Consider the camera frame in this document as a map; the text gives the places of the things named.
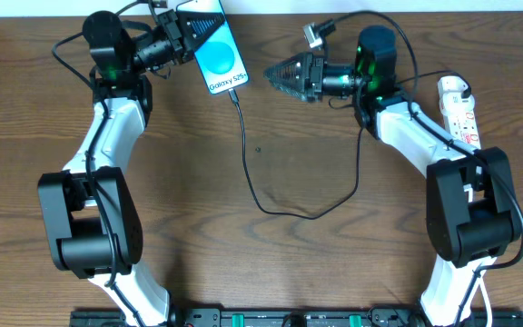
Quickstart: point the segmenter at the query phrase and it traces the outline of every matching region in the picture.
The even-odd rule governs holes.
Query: white cable
[[[491,322],[493,320],[491,316],[491,304],[489,303],[488,290],[486,289],[486,284],[483,282],[483,278],[479,279],[479,288],[481,290],[481,296],[483,297],[484,305],[486,306],[486,327],[491,327]]]

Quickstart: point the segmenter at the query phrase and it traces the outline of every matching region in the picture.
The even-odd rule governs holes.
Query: green tape
[[[243,314],[235,313],[232,316],[232,327],[243,327],[243,325],[244,325],[243,321],[244,321]]]
[[[350,327],[362,327],[362,318],[359,315],[352,315],[349,319]]]

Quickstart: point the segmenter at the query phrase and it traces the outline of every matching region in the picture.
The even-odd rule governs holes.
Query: phone screen
[[[220,0],[192,0],[177,5],[179,12],[222,13]],[[229,90],[249,80],[227,21],[195,52],[197,64],[211,94]]]

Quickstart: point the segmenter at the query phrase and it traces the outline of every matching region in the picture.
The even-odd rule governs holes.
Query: wood surface
[[[471,82],[481,142],[508,154],[523,209],[523,13],[392,16],[421,72],[451,68]],[[351,110],[298,102],[262,78],[266,67],[306,50],[303,25],[329,17],[228,18],[251,78],[239,96],[252,179],[268,209],[316,213],[352,187],[359,127]],[[95,286],[55,269],[36,193],[40,175],[72,158],[92,120],[90,91],[50,55],[82,22],[0,19],[0,326],[65,326],[74,308],[114,307]],[[358,33],[371,24],[380,21],[339,25],[332,61],[352,60]],[[92,65],[83,40],[60,53],[81,72]],[[403,45],[397,69],[400,78],[412,75]],[[360,189],[347,203],[314,222],[271,217],[249,193],[228,96],[208,94],[196,63],[174,67],[169,81],[150,78],[154,110],[126,181],[143,223],[143,258],[177,302],[358,308],[417,301],[435,253],[424,224],[425,180],[398,152],[365,134]],[[439,121],[436,81],[421,81],[416,100]],[[488,273],[487,286],[494,307],[523,310],[523,261]]]

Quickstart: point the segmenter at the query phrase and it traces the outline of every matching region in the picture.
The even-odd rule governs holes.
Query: cable connector
[[[237,92],[235,92],[235,90],[232,88],[229,89],[229,97],[231,97],[233,104],[239,104],[240,99],[237,97]]]
[[[310,49],[320,48],[324,44],[323,38],[336,31],[336,26],[332,19],[327,20],[322,24],[316,25],[310,23],[305,25],[302,30],[304,31],[304,37],[308,41]]]

